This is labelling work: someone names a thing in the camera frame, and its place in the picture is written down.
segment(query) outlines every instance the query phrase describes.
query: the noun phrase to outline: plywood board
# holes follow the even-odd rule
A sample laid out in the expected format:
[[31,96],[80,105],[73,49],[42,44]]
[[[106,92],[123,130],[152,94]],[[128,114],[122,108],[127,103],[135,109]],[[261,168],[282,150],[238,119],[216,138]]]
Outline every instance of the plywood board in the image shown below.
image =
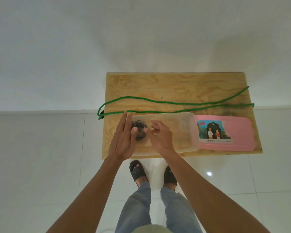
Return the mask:
[[[136,96],[161,101],[203,103],[228,98],[246,86],[247,82],[244,73],[107,73],[105,101],[107,102],[123,96]],[[249,103],[251,103],[251,100],[248,90],[225,102],[225,104]],[[123,110],[173,112],[196,107],[195,105],[158,104],[144,100],[123,99],[106,105],[105,113]],[[250,119],[254,131],[255,149],[252,152],[200,149],[195,152],[182,153],[180,154],[181,156],[262,153],[259,133],[251,106],[237,108],[216,107],[193,111],[192,113],[238,116]],[[108,156],[110,142],[120,117],[121,114],[115,114],[107,115],[104,118],[102,159]],[[138,156],[138,158],[156,157],[160,157],[160,155]]]

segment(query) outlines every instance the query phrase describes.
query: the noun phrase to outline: jeans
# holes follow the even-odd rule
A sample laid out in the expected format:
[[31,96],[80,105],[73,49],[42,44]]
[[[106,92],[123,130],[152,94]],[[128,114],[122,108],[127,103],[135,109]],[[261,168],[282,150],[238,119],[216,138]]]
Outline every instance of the jeans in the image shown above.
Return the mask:
[[[167,217],[166,227],[173,233],[202,233],[192,207],[185,197],[167,187],[161,189],[161,198]],[[137,227],[151,224],[151,188],[144,182],[126,201],[115,233],[130,233]]]

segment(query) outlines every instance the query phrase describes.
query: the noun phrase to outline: hand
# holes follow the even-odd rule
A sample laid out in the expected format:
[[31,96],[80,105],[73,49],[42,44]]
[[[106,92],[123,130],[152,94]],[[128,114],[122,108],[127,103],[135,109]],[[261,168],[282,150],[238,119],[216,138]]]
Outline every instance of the hand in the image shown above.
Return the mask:
[[151,123],[154,130],[144,128],[143,131],[149,137],[153,149],[160,155],[175,152],[172,145],[172,132],[169,127],[161,121],[151,121]]
[[125,159],[129,159],[135,150],[138,128],[134,127],[131,129],[131,126],[132,116],[127,116],[127,112],[124,112],[118,126],[116,127],[116,131],[109,148],[109,156],[116,157],[121,162]]

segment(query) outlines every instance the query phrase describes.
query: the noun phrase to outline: dark object in container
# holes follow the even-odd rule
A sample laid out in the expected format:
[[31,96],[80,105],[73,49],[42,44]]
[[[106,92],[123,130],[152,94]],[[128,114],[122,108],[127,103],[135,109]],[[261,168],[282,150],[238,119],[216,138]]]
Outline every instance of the dark object in container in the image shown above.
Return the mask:
[[143,129],[144,129],[145,127],[147,127],[147,125],[146,125],[144,122],[142,122],[142,121],[140,121],[140,120],[137,120],[137,121],[135,121],[135,122],[132,122],[132,127],[131,127],[131,129],[132,129],[133,127],[138,128],[138,132],[137,132],[137,136],[136,136],[136,140],[137,140],[137,141],[141,140],[142,138],[144,138],[144,137],[146,136],[146,133],[143,131]]

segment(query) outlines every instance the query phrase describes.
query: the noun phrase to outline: slipper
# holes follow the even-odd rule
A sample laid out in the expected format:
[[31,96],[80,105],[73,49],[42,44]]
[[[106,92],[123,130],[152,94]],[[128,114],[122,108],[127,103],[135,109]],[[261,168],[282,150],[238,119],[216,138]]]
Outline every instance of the slipper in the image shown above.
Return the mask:
[[142,166],[142,164],[140,163],[139,160],[132,161],[130,163],[130,165],[129,165],[129,170],[130,170],[130,173],[131,173],[132,178],[134,179],[134,181],[136,181],[139,177],[142,177],[142,176],[145,176],[147,178],[147,176],[145,174],[145,170],[143,169],[143,166]]
[[172,184],[175,184],[176,186],[178,184],[177,179],[175,178],[169,166],[167,166],[164,172],[164,184],[167,184],[167,183],[172,183]]

